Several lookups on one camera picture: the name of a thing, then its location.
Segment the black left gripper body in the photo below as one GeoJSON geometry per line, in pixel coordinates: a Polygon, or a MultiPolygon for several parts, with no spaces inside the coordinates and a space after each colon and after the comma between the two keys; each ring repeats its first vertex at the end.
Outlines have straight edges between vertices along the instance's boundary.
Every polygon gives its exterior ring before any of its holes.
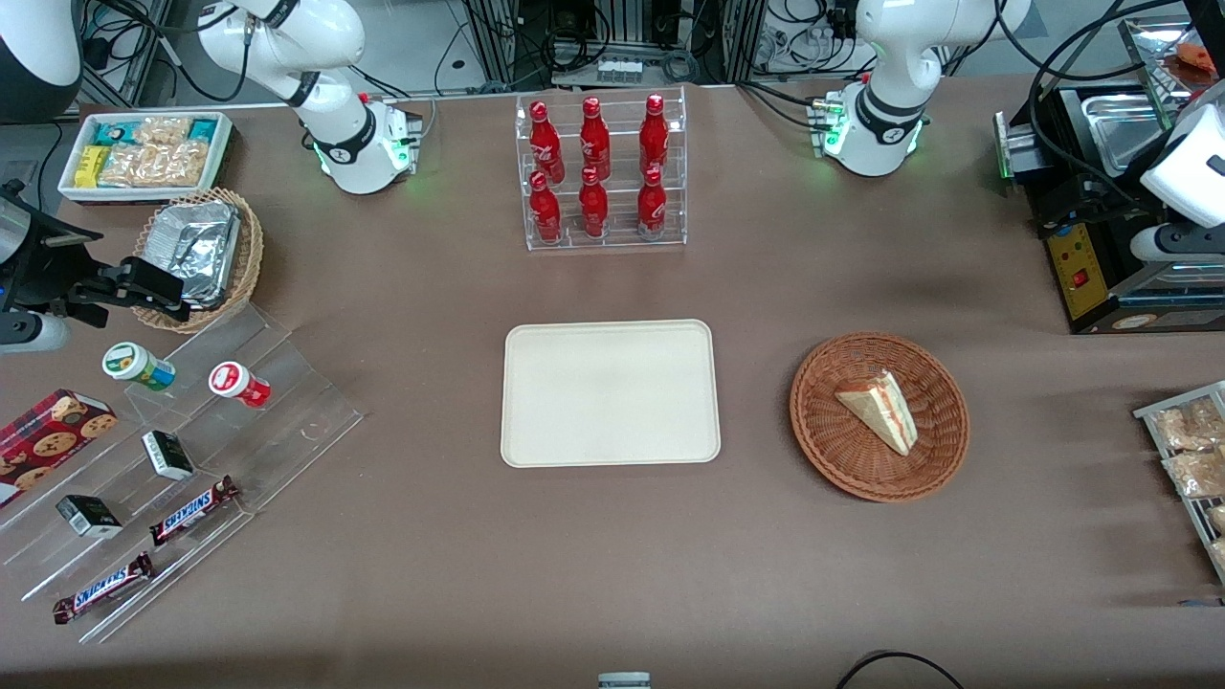
{"type": "Polygon", "coordinates": [[[1128,163],[1117,177],[1095,175],[1084,166],[1058,163],[1063,174],[1058,191],[1069,200],[1060,201],[1058,233],[1076,224],[1111,221],[1140,221],[1145,227],[1164,221],[1164,202],[1140,184],[1150,163],[1128,163]]]}

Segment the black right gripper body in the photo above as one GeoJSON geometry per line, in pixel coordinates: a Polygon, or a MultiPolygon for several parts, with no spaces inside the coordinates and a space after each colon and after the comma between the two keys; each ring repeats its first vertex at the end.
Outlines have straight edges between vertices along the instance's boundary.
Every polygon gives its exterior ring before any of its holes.
{"type": "Polygon", "coordinates": [[[50,215],[32,218],[33,244],[28,255],[28,308],[54,318],[74,318],[91,326],[105,326],[104,306],[127,308],[119,268],[96,261],[86,245],[103,239],[50,215]]]}

